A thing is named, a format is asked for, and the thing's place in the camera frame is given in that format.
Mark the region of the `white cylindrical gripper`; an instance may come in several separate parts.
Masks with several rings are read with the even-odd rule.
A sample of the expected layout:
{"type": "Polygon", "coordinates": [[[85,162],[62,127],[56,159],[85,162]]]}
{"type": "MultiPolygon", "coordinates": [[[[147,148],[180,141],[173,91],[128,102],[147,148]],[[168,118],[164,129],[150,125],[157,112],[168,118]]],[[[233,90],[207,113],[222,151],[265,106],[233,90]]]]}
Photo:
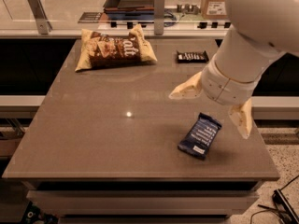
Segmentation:
{"type": "Polygon", "coordinates": [[[170,99],[193,99],[201,90],[221,105],[231,105],[229,118],[239,134],[248,139],[252,129],[252,101],[250,99],[260,80],[260,65],[255,61],[223,59],[214,55],[209,64],[176,86],[170,99]]]}

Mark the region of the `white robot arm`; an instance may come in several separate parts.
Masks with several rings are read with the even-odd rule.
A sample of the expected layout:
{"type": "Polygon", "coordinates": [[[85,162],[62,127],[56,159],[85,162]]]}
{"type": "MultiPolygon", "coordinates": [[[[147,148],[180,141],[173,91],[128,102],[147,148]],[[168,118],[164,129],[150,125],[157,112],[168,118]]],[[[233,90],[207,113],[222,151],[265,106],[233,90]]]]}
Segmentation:
{"type": "Polygon", "coordinates": [[[247,139],[251,96],[262,74],[284,54],[299,53],[299,0],[225,0],[225,8],[231,26],[217,53],[169,97],[192,99],[203,92],[228,105],[231,121],[247,139]]]}

